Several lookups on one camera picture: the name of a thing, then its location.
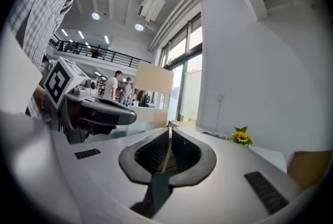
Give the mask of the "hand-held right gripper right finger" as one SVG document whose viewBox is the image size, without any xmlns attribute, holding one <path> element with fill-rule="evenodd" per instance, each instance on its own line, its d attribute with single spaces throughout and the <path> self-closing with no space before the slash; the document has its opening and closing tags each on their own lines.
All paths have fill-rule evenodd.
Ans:
<svg viewBox="0 0 333 224">
<path fill-rule="evenodd" d="M 281 152 L 244 147 L 207 134 L 198 127 L 180 127 L 187 135 L 211 146 L 216 165 L 196 186 L 174 188 L 153 219 L 162 224 L 287 224 L 302 212 L 318 189 L 302 191 L 287 175 Z M 287 200 L 270 215 L 245 175 L 260 172 Z"/>
</svg>

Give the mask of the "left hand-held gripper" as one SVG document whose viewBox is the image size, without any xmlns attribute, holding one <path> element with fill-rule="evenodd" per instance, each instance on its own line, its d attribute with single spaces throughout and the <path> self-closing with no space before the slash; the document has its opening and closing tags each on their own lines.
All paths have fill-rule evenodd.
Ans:
<svg viewBox="0 0 333 224">
<path fill-rule="evenodd" d="M 137 119 L 135 111 L 117 101 L 97 96 L 96 81 L 74 62 L 59 57 L 44 82 L 48 100 L 55 107 L 58 122 L 69 143 L 83 143 L 88 132 L 74 127 L 68 113 L 68 101 L 80 106 L 80 119 L 98 125 L 130 125 Z"/>
</svg>

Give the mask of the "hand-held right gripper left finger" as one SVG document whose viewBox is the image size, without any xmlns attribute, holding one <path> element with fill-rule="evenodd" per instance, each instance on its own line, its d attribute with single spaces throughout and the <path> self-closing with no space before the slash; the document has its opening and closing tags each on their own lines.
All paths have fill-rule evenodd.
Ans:
<svg viewBox="0 0 333 224">
<path fill-rule="evenodd" d="M 0 110 L 0 151 L 15 186 L 49 224 L 165 224 L 138 213 L 145 187 L 98 168 L 101 156 L 78 159 L 86 145 L 25 114 Z"/>
</svg>

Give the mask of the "yellow sunflower bouquet in vase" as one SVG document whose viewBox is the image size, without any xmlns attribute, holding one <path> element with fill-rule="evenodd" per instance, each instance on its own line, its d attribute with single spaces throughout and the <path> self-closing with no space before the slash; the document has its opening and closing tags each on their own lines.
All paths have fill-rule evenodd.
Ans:
<svg viewBox="0 0 333 224">
<path fill-rule="evenodd" d="M 239 145 L 249 147 L 254 144 L 252 137 L 247 133 L 248 127 L 235 127 L 235 132 L 226 138 L 227 141 L 234 142 Z"/>
</svg>

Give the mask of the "light wooden partition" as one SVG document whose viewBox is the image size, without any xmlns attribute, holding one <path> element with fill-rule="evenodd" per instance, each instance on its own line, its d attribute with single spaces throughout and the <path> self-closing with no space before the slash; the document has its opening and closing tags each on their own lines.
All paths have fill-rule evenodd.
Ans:
<svg viewBox="0 0 333 224">
<path fill-rule="evenodd" d="M 148 107 L 139 106 L 131 101 L 131 108 L 137 114 L 136 121 L 144 124 L 145 130 L 167 125 L 173 78 L 174 73 L 169 70 L 144 61 L 139 62 L 133 90 L 155 95 Z"/>
</svg>

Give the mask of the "brown cardboard sheet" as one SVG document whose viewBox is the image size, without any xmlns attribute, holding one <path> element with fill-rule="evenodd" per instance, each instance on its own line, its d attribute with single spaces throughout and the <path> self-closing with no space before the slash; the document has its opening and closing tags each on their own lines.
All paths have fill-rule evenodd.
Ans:
<svg viewBox="0 0 333 224">
<path fill-rule="evenodd" d="M 304 191 L 324 179 L 332 157 L 333 151 L 295 152 L 287 175 Z"/>
</svg>

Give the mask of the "black framed window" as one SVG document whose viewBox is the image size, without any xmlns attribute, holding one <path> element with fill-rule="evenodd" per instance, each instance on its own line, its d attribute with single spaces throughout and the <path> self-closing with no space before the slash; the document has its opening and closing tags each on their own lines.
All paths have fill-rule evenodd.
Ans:
<svg viewBox="0 0 333 224">
<path fill-rule="evenodd" d="M 173 72 L 167 124 L 195 125 L 202 73 L 202 23 L 197 14 L 162 49 L 159 66 Z"/>
</svg>

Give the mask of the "white ceiling air conditioner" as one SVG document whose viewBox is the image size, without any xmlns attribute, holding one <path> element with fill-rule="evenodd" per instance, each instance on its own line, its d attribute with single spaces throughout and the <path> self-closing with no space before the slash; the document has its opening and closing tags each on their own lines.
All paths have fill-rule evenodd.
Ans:
<svg viewBox="0 0 333 224">
<path fill-rule="evenodd" d="M 137 15 L 144 17 L 146 22 L 156 21 L 165 3 L 165 0 L 142 0 Z"/>
</svg>

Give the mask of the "person's checked shirt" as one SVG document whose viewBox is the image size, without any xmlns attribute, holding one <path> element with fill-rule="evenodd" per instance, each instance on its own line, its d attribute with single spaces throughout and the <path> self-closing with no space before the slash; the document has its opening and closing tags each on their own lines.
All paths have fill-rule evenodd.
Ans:
<svg viewBox="0 0 333 224">
<path fill-rule="evenodd" d="M 74 0 L 16 0 L 8 16 L 9 27 L 22 50 L 40 70 L 52 35 Z"/>
</svg>

